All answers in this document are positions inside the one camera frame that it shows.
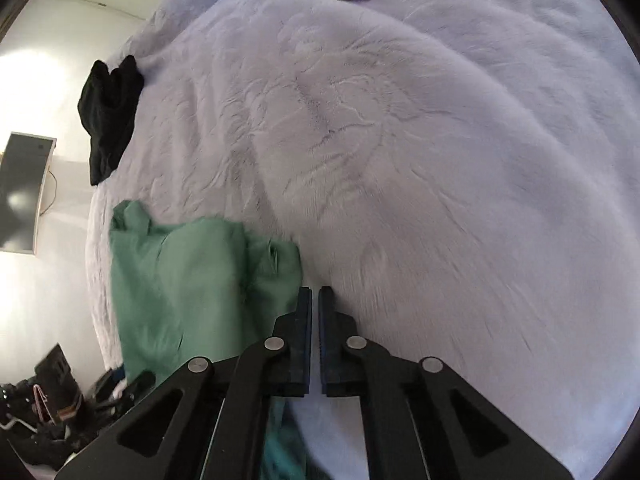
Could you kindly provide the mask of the lavender plush bed blanket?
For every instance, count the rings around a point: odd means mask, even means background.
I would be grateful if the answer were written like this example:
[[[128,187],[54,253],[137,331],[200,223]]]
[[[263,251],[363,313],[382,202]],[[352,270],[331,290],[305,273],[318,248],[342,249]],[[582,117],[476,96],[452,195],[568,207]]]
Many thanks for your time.
[[[360,330],[438,356],[592,479],[639,407],[639,63],[599,0],[163,0],[89,214],[220,214],[298,245]]]

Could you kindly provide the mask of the green button-up work shirt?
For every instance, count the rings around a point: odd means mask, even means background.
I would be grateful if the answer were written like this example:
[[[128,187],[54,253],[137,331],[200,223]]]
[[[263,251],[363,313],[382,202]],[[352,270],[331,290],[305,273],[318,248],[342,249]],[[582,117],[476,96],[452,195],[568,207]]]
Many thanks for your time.
[[[235,358],[270,337],[303,288],[293,243],[218,217],[162,226],[139,202],[125,200],[113,211],[110,246],[125,370],[132,377],[150,370],[157,387],[190,359]],[[289,398],[271,400],[256,479],[311,472]]]

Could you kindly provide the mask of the black folded garment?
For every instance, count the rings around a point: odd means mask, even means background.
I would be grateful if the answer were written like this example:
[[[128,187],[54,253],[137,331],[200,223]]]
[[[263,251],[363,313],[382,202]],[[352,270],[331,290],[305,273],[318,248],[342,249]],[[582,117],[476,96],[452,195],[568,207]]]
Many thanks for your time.
[[[134,134],[143,87],[144,77],[132,55],[114,70],[103,61],[93,63],[77,105],[81,125],[90,136],[91,186],[99,185],[117,169]]]

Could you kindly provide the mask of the dark clutter on floor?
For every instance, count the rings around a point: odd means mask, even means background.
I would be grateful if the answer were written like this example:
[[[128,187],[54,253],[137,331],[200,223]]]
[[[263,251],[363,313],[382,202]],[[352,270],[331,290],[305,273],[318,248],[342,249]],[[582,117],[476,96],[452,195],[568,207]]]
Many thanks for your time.
[[[127,379],[120,366],[82,392],[57,344],[32,377],[1,386],[1,459],[19,474],[60,470],[129,412],[156,383],[150,370]]]

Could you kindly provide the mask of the dark wall monitor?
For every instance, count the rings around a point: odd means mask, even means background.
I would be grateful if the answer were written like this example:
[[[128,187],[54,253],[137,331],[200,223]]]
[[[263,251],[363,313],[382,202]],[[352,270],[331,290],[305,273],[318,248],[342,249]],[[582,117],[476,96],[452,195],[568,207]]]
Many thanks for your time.
[[[36,252],[42,196],[56,140],[12,132],[1,157],[2,252]]]

